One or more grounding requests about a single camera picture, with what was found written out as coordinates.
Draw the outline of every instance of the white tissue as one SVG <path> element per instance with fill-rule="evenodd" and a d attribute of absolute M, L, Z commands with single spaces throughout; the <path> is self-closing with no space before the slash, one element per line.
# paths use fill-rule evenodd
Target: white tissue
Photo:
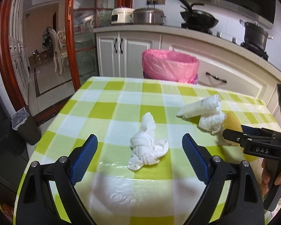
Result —
<path fill-rule="evenodd" d="M 177 116 L 184 116 L 188 119 L 205 113 L 219 112 L 221 110 L 221 105 L 220 96 L 216 94 L 181 107 Z"/>
<path fill-rule="evenodd" d="M 201 115 L 199 127 L 215 134 L 222 129 L 225 119 L 226 114 L 223 112 L 206 113 Z"/>
<path fill-rule="evenodd" d="M 130 139 L 133 148 L 132 157 L 128 168 L 136 171 L 143 165 L 153 165 L 159 162 L 159 157 L 164 156 L 169 149 L 167 140 L 155 140 L 156 124 L 151 113 L 146 113 L 142 118 L 140 131 Z"/>

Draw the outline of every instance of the black frying pan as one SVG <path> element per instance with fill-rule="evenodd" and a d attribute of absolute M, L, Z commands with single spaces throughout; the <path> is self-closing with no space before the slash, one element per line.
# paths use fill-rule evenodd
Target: black frying pan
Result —
<path fill-rule="evenodd" d="M 183 14 L 182 13 L 180 14 L 182 18 L 185 20 L 185 22 L 187 22 L 188 24 L 199 25 L 204 28 L 213 28 L 218 24 L 218 20 L 210 13 L 192 9 L 194 5 L 204 6 L 204 4 L 193 3 L 190 5 L 186 0 L 179 0 L 179 1 L 182 2 L 187 8 L 187 11 L 182 12 Z"/>

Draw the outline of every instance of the stove knob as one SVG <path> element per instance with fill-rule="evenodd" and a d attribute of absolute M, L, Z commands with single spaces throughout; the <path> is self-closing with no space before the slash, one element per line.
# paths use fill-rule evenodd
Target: stove knob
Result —
<path fill-rule="evenodd" d="M 217 32 L 217 33 L 216 33 L 216 36 L 217 36 L 218 38 L 222 38 L 222 32 Z"/>

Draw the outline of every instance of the checkered tablecloth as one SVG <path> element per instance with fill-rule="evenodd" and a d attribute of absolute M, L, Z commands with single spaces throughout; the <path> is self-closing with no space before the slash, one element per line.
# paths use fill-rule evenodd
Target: checkered tablecloth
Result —
<path fill-rule="evenodd" d="M 75 188 L 96 223 L 181 225 L 205 188 L 183 152 L 181 140 L 185 133 L 225 161 L 239 163 L 247 159 L 260 182 L 258 158 L 244 156 L 240 147 L 225 146 L 220 134 L 212 136 L 200 130 L 200 116 L 188 121 L 176 117 L 183 105 L 214 94 L 220 95 L 222 110 L 234 112 L 242 124 L 281 131 L 264 103 L 253 97 L 167 81 L 92 77 L 49 126 L 26 171 L 32 161 L 47 164 L 68 156 L 90 134 L 95 134 L 98 150 Z M 133 172 L 127 168 L 132 152 L 129 140 L 139 130 L 146 112 L 156 122 L 156 138 L 168 139 L 170 148 L 157 165 Z M 50 185 L 60 216 L 69 221 L 55 183 Z M 226 181 L 212 221 L 221 214 L 229 185 L 230 181 Z"/>

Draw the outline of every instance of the black pot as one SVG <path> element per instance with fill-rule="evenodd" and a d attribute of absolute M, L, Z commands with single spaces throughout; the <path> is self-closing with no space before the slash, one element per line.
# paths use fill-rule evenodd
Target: black pot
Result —
<path fill-rule="evenodd" d="M 244 41 L 257 46 L 262 51 L 265 51 L 267 40 L 271 40 L 273 37 L 269 36 L 268 32 L 261 28 L 257 21 L 255 21 L 255 24 L 244 22 L 242 20 L 239 22 L 246 28 L 244 32 Z"/>
<path fill-rule="evenodd" d="M 213 28 L 214 26 L 217 25 L 218 20 L 212 14 L 206 13 L 204 11 L 192 9 L 192 7 L 194 5 L 204 6 L 204 4 L 193 3 L 193 4 L 189 5 L 189 3 L 186 0 L 179 0 L 179 1 L 182 2 L 186 6 L 186 9 L 187 9 L 187 11 L 182 12 L 183 14 L 180 13 L 186 23 L 191 24 L 191 25 L 198 25 L 203 28 Z"/>

